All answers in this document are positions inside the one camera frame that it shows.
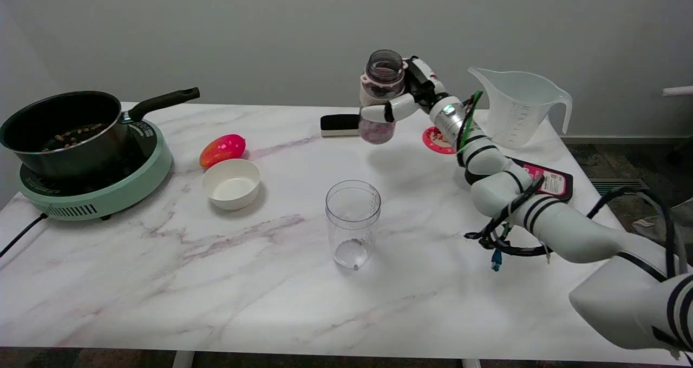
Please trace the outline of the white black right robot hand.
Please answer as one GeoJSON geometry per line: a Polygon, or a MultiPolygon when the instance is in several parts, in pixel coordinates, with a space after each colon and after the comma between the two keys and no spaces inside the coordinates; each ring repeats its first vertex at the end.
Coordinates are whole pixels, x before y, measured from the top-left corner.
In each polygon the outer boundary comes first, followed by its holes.
{"type": "Polygon", "coordinates": [[[361,75],[359,114],[366,121],[403,121],[418,110],[428,114],[438,101],[438,95],[446,93],[431,67],[416,56],[403,58],[394,82],[377,82],[375,75],[376,72],[369,69],[361,75]]]}

